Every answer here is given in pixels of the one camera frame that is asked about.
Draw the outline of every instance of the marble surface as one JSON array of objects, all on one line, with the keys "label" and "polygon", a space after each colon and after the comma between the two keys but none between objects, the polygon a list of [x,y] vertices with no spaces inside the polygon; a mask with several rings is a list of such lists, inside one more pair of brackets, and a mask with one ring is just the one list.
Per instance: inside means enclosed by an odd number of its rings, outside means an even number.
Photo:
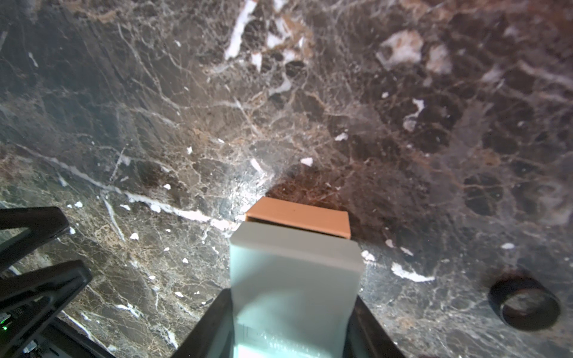
[{"label": "marble surface", "polygon": [[[572,357],[572,17],[557,0],[4,0],[0,203],[72,224],[16,268],[83,260],[94,279],[63,318],[117,357],[168,357],[269,195],[350,213],[360,295],[407,357]],[[561,299],[552,329],[489,308],[516,271]]]}]

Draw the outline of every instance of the dark rubber ring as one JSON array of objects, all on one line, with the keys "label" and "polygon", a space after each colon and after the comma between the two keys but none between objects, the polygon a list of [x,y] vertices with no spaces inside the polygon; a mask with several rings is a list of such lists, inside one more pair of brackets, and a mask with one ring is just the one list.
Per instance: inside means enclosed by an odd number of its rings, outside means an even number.
[{"label": "dark rubber ring", "polygon": [[[537,291],[543,301],[530,312],[521,312],[506,305],[513,296]],[[538,331],[553,326],[561,315],[559,300],[542,284],[527,277],[502,280],[492,286],[488,294],[489,305],[507,325],[521,331]]]}]

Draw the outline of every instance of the white mineral spot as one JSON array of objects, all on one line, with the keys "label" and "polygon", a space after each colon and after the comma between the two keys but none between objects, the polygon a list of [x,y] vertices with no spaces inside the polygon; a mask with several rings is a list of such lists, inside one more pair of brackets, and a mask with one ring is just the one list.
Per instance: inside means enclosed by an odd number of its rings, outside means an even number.
[{"label": "white mineral spot", "polygon": [[404,127],[404,129],[407,130],[408,132],[413,132],[414,129],[416,128],[416,123],[417,122],[413,119],[406,119],[402,124],[402,127]]},{"label": "white mineral spot", "polygon": [[398,277],[406,278],[414,282],[428,282],[435,280],[434,276],[427,277],[417,274],[416,272],[406,271],[402,268],[402,265],[396,262],[392,263],[392,273],[394,273]]},{"label": "white mineral spot", "polygon": [[266,35],[266,47],[268,47],[269,49],[273,49],[279,45],[281,45],[285,40],[276,36],[273,33],[268,33]]},{"label": "white mineral spot", "polygon": [[405,130],[407,130],[408,132],[413,132],[414,128],[416,127],[416,121],[414,120],[414,118],[418,118],[418,116],[420,115],[420,113],[422,113],[422,111],[424,110],[424,108],[426,107],[424,105],[424,100],[418,100],[418,99],[412,99],[412,103],[414,103],[416,105],[416,107],[418,108],[418,110],[415,113],[412,113],[410,115],[407,115],[404,118],[404,122],[402,124],[402,127],[404,127]]},{"label": "white mineral spot", "polygon": [[259,173],[263,173],[264,171],[262,170],[261,166],[259,165],[259,163],[257,162],[257,159],[253,158],[250,160],[251,166],[253,168],[255,168],[256,171],[258,171]]},{"label": "white mineral spot", "polygon": [[483,74],[483,76],[481,76],[481,81],[485,83],[498,82],[502,74],[503,71],[501,70],[501,68],[497,64],[494,64],[489,71],[487,71],[486,73]]},{"label": "white mineral spot", "polygon": [[32,62],[34,62],[34,66],[36,68],[38,68],[38,63],[36,62],[36,60],[34,59],[34,55],[32,55],[32,52],[28,52],[28,57],[30,57],[30,59],[32,60]]},{"label": "white mineral spot", "polygon": [[289,62],[292,62],[292,61],[296,60],[296,57],[297,57],[296,52],[294,52],[294,51],[291,50],[291,49],[283,50],[283,51],[282,51],[282,56],[283,56],[282,61],[283,61],[284,63],[286,63],[286,64],[289,63]]},{"label": "white mineral spot", "polygon": [[414,253],[413,253],[412,251],[408,250],[408,249],[405,248],[405,247],[402,247],[402,246],[401,246],[401,247],[400,247],[400,250],[401,250],[403,253],[405,253],[406,255],[414,256]]},{"label": "white mineral spot", "polygon": [[362,255],[362,258],[364,258],[366,261],[376,261],[376,258],[374,257],[374,255],[369,253],[368,250],[362,251],[362,253],[360,255]]},{"label": "white mineral spot", "polygon": [[239,50],[241,50],[241,42],[243,32],[245,31],[245,26],[249,21],[253,19],[250,16],[253,11],[257,7],[257,2],[254,0],[247,0],[245,2],[244,7],[242,8],[237,20],[235,21],[235,27],[233,28],[233,32],[231,34],[231,41],[229,43],[229,47],[225,50],[225,59],[228,60],[230,58],[235,58],[239,54]]},{"label": "white mineral spot", "polygon": [[421,49],[424,40],[415,30],[403,30],[390,36],[381,46],[390,47],[392,56],[386,58],[382,52],[377,52],[378,61],[385,68],[390,68],[401,62],[418,63],[422,59]]},{"label": "white mineral spot", "polygon": [[342,141],[348,139],[348,133],[342,132],[341,134],[337,135],[334,140],[335,141]]},{"label": "white mineral spot", "polygon": [[450,60],[448,48],[444,44],[432,46],[426,69],[437,74],[452,72],[452,61]]},{"label": "white mineral spot", "polygon": [[312,158],[302,158],[300,162],[308,167],[312,167]]},{"label": "white mineral spot", "polygon": [[64,188],[69,185],[68,182],[66,182],[66,180],[62,178],[60,174],[58,174],[58,181],[60,182],[60,185],[63,186]]},{"label": "white mineral spot", "polygon": [[288,0],[273,0],[273,9],[279,13],[283,6],[287,4]]},{"label": "white mineral spot", "polygon": [[261,71],[262,54],[260,52],[253,52],[251,54],[251,64],[253,64],[257,68],[257,72]]}]

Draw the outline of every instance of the orange lid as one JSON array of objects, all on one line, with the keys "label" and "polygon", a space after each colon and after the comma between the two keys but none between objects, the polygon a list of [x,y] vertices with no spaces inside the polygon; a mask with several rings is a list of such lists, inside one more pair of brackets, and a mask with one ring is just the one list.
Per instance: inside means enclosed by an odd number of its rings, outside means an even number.
[{"label": "orange lid", "polygon": [[247,220],[264,220],[350,239],[350,221],[346,211],[263,197],[245,215]]}]

